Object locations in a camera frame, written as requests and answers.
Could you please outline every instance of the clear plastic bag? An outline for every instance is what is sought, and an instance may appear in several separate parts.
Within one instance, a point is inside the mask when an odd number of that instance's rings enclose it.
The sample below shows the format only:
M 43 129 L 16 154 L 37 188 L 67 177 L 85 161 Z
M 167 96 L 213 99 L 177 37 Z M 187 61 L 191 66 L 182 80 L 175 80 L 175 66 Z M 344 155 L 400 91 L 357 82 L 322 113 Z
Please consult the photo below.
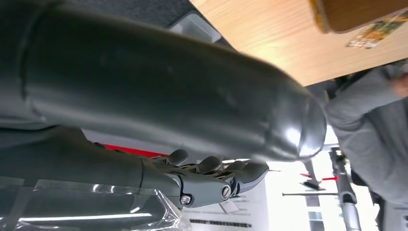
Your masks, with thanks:
M 190 231 L 156 189 L 0 177 L 0 231 Z

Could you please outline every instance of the gray shirt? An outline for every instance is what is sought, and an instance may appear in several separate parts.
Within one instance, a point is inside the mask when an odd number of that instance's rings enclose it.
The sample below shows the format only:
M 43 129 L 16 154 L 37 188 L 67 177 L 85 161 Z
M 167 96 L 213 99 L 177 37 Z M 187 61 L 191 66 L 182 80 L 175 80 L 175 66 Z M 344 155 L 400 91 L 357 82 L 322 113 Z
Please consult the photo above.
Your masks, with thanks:
M 378 67 L 325 108 L 353 170 L 386 201 L 408 204 L 408 100 L 389 80 L 398 65 Z

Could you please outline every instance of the wooden surface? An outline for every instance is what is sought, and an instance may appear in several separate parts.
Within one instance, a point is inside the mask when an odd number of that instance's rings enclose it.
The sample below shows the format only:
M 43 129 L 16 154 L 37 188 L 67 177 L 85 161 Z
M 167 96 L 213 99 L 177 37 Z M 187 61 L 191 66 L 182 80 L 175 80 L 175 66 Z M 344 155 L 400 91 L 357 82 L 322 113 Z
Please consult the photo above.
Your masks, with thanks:
M 408 23 L 371 50 L 346 48 L 361 29 L 318 31 L 308 0 L 190 0 L 242 53 L 278 66 L 303 85 L 408 57 Z

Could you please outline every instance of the metal pole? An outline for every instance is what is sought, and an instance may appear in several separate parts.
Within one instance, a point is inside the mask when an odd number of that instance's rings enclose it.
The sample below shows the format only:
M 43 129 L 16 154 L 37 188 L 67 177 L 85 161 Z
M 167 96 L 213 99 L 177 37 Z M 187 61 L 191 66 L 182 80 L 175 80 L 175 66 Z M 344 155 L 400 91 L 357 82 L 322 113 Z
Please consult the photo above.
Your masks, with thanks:
M 321 193 L 282 193 L 282 196 L 338 196 L 336 192 Z

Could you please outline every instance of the metal screw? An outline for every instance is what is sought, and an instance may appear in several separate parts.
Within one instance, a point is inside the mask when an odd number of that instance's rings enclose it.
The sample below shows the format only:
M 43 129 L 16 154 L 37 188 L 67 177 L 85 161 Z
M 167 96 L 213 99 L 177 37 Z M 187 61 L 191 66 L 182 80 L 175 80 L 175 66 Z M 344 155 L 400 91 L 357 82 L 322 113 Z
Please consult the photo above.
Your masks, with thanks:
M 231 187 L 229 185 L 222 186 L 221 189 L 221 199 L 224 201 L 228 200 L 231 196 Z
M 184 205 L 188 205 L 191 202 L 191 197 L 188 195 L 182 195 L 180 198 L 180 202 Z

